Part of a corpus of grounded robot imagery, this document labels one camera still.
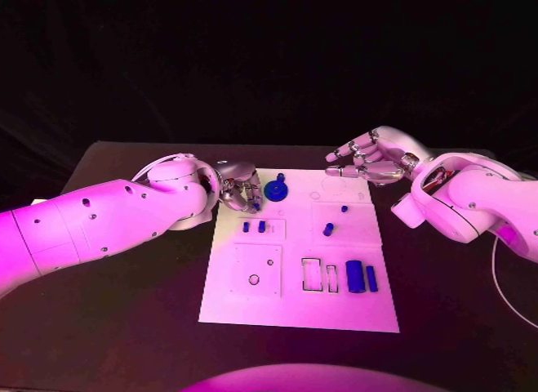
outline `black table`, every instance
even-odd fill
[[[331,147],[100,142],[64,192],[131,179],[178,152],[206,162],[319,169]],[[216,222],[170,232],[102,261],[22,285],[0,300],[0,385],[48,390],[178,390],[273,363],[369,368],[449,390],[538,390],[538,330],[511,312],[491,277],[494,237],[469,245],[390,212],[407,181],[371,187],[402,333],[198,323]],[[498,247],[497,271],[538,322],[538,265]]]

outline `black background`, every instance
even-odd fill
[[[538,6],[0,1],[0,208],[58,194],[97,140],[340,145],[380,125],[538,171]]]

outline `small blue cylinder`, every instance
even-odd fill
[[[366,292],[366,278],[363,277],[363,263],[360,260],[350,260],[345,262],[348,270],[348,286],[350,292]]]
[[[373,265],[369,265],[366,267],[366,270],[367,270],[367,279],[369,279],[369,289],[371,292],[379,292],[376,268],[373,267]]]
[[[325,226],[324,235],[325,235],[327,237],[330,237],[332,231],[334,231],[334,224],[330,223],[330,224]]]

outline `blue shape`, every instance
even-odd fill
[[[369,279],[369,289],[371,292],[379,292],[376,268],[373,267],[373,265],[369,265],[366,267],[366,270],[367,270],[367,279]]]
[[[278,180],[270,181],[266,184],[265,194],[266,194],[266,198],[272,202],[281,202],[286,199],[286,196],[289,195],[289,187],[286,186],[285,183],[283,173],[279,173]]]
[[[324,235],[325,235],[327,237],[330,237],[332,231],[334,231],[334,224],[330,223],[330,224],[325,226]]]
[[[350,292],[366,292],[366,278],[363,277],[363,263],[360,260],[350,260],[345,262],[348,270],[348,287]]]

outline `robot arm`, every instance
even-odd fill
[[[524,180],[488,157],[449,153],[439,157],[400,130],[379,127],[327,156],[354,155],[354,164],[327,169],[331,176],[361,177],[377,185],[407,178],[412,191],[393,205],[409,227],[428,221],[455,241],[491,231],[513,251],[538,263],[538,181]]]
[[[115,180],[0,213],[0,296],[58,269],[122,253],[167,230],[210,221],[219,199],[233,209],[259,211],[253,164],[211,167],[190,154],[165,159],[138,174],[135,180],[146,176],[144,183]]]

